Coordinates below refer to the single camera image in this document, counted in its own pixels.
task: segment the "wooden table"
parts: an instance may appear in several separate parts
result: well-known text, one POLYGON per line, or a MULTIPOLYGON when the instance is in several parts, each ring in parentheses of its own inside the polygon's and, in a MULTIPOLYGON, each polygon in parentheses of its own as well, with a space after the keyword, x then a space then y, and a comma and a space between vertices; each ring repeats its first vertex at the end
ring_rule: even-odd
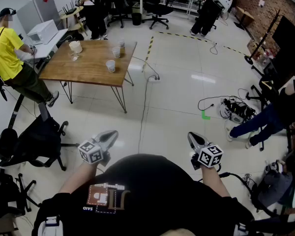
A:
POLYGON ((82 29, 82 31, 83 31, 86 35, 88 35, 87 32, 86 32, 85 29, 84 29, 83 24, 80 22, 80 20, 78 19, 78 16, 77 16, 77 14, 78 14, 81 10, 83 10, 83 9, 84 9, 83 6, 76 7, 76 10, 75 10, 73 13, 71 13, 71 14, 69 14, 69 15, 63 14, 63 15, 60 16, 60 19, 61 19, 61 20, 65 19, 66 28, 67 28, 69 31, 71 31, 71 30, 82 29), (68 28, 68 18, 69 18, 69 17, 72 17, 72 16, 75 18, 75 20, 76 20, 78 23, 77 23, 76 25, 74 25, 74 26, 68 28))
POLYGON ((63 85, 62 88, 71 104, 73 103, 72 82, 110 86, 124 112, 127 113, 122 84, 125 80, 134 86, 128 72, 128 66, 137 42, 126 42, 125 48, 120 50, 120 58, 115 58, 113 55, 112 48, 118 46, 115 42, 88 40, 81 41, 81 45, 83 51, 79 53, 79 58, 73 61, 68 55, 71 52, 69 42, 63 43, 46 65, 40 79, 60 81, 61 85, 62 81, 69 82, 69 95, 63 85), (114 73, 110 73, 106 67, 106 62, 111 59, 116 62, 116 71, 114 73), (125 78, 126 73, 128 73, 131 82, 125 78))
POLYGON ((252 20, 255 20, 255 18, 254 18, 252 15, 250 15, 250 13, 249 13, 248 11, 243 10, 242 8, 240 8, 240 7, 238 7, 238 6, 237 6, 237 9, 242 13, 242 17, 241 17, 241 20, 240 20, 239 23, 234 22, 234 24, 235 24, 238 28, 241 28, 242 30, 245 30, 244 27, 243 27, 243 25, 242 25, 242 23, 244 22, 245 17, 248 16, 248 17, 250 17, 252 20))

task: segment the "green tape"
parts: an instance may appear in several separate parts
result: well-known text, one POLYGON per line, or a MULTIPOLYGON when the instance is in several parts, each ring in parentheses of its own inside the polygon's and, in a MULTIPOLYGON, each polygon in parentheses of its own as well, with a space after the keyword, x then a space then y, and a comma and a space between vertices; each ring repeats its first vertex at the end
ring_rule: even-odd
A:
POLYGON ((203 119, 203 120, 211 120, 211 117, 210 117, 210 116, 206 116, 205 111, 202 110, 202 119, 203 119))

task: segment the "sneaker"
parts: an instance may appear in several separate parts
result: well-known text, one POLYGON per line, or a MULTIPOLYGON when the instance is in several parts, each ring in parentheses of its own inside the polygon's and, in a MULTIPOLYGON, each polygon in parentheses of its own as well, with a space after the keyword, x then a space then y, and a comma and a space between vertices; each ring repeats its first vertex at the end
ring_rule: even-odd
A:
POLYGON ((52 108, 54 103, 56 102, 56 100, 58 99, 59 97, 59 92, 58 91, 55 91, 54 93, 52 93, 53 95, 53 98, 47 102, 48 104, 48 107, 52 108))
POLYGON ((233 137, 230 135, 230 132, 233 128, 231 127, 231 124, 226 121, 225 122, 225 130, 226 130, 226 139, 227 141, 231 142, 233 140, 233 137))
POLYGON ((248 141, 246 142, 246 149, 249 149, 251 146, 252 146, 252 145, 251 145, 250 141, 248 140, 248 141))

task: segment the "white cup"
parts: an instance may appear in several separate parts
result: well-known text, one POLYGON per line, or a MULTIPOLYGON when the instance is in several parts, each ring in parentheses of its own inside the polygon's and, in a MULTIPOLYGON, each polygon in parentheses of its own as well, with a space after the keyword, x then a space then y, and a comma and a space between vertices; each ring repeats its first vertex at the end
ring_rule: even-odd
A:
POLYGON ((82 46, 79 41, 72 41, 70 44, 70 49, 75 53, 80 53, 82 51, 82 46))
POLYGON ((119 43, 120 48, 124 48, 124 38, 123 37, 119 39, 118 43, 119 43))
POLYGON ((113 54, 115 56, 115 58, 120 58, 120 47, 116 46, 113 48, 113 54))
POLYGON ((115 61, 109 60, 106 62, 107 69, 110 73, 113 73, 115 71, 115 61))

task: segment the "black shirt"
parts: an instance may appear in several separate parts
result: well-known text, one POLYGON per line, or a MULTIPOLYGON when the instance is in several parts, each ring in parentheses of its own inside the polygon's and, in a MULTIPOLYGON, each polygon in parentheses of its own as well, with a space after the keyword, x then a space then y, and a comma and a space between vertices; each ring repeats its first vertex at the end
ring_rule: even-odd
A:
POLYGON ((273 104, 279 114, 280 120, 284 125, 289 126, 295 122, 295 93, 292 95, 287 95, 284 88, 281 90, 280 96, 273 104))
POLYGON ((144 154, 120 160, 72 194, 45 200, 32 235, 47 216, 58 214, 65 236, 159 236, 179 228, 227 236, 253 218, 236 199, 194 182, 165 157, 144 154))

